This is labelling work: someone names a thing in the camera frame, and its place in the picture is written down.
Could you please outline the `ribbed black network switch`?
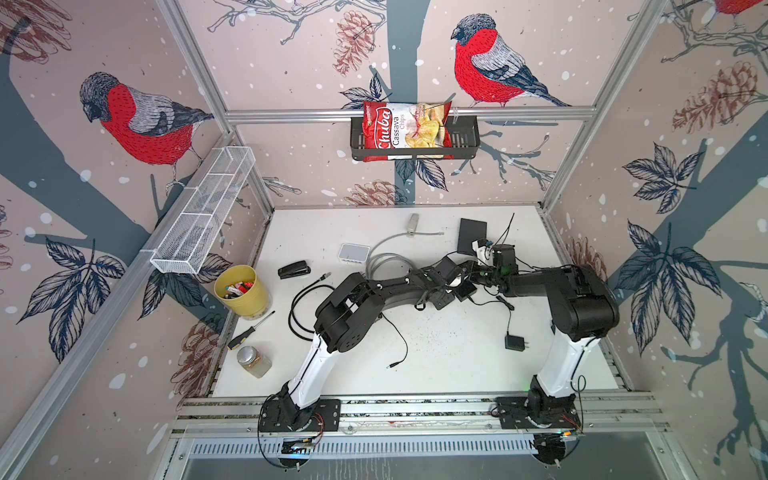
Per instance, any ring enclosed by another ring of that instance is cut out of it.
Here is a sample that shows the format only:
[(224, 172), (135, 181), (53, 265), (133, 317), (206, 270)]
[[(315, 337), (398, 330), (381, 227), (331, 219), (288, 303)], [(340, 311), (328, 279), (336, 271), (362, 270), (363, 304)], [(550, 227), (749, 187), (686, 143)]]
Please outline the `ribbed black network switch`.
[(460, 285), (458, 285), (452, 290), (455, 298), (459, 302), (463, 302), (467, 299), (470, 299), (476, 291), (477, 291), (477, 287), (475, 286), (475, 284), (468, 280), (463, 281)]

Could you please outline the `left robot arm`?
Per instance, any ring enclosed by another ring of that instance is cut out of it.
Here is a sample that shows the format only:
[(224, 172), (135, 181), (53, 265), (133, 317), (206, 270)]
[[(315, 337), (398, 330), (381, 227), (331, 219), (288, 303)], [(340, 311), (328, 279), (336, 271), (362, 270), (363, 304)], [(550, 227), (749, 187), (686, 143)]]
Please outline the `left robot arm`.
[(432, 266), (383, 280), (349, 275), (315, 311), (314, 334), (301, 367), (270, 401), (276, 422), (290, 430), (304, 427), (314, 414), (322, 387), (341, 354), (355, 348), (388, 309), (432, 304), (440, 310), (469, 277), (469, 266), (443, 257)]

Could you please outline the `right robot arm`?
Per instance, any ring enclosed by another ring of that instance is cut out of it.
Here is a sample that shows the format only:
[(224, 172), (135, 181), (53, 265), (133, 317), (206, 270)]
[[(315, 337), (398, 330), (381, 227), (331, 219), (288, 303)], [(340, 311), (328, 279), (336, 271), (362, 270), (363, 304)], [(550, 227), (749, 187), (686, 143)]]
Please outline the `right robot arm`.
[(494, 287), (505, 298), (544, 297), (549, 305), (553, 340), (531, 380), (527, 418), (541, 427), (574, 421), (574, 402), (586, 387), (585, 359), (619, 323), (613, 293), (589, 265), (520, 269), (512, 245), (474, 241), (472, 249), (480, 263), (473, 283)]

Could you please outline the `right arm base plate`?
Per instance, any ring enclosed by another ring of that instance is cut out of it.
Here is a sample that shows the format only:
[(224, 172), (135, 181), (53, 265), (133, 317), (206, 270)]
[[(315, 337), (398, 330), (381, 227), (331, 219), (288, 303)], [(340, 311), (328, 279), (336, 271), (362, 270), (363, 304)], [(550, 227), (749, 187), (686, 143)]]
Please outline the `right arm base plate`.
[(497, 397), (495, 412), (505, 430), (580, 429), (582, 422), (575, 399), (574, 395), (555, 398), (529, 391), (527, 396)]

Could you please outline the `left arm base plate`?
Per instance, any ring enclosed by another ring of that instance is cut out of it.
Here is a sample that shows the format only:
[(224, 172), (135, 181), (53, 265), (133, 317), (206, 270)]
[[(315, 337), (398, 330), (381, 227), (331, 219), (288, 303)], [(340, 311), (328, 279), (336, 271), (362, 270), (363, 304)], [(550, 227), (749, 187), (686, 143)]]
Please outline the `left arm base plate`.
[(282, 393), (270, 395), (262, 404), (258, 430), (263, 433), (337, 432), (341, 402), (337, 399), (319, 399), (299, 409), (291, 398)]

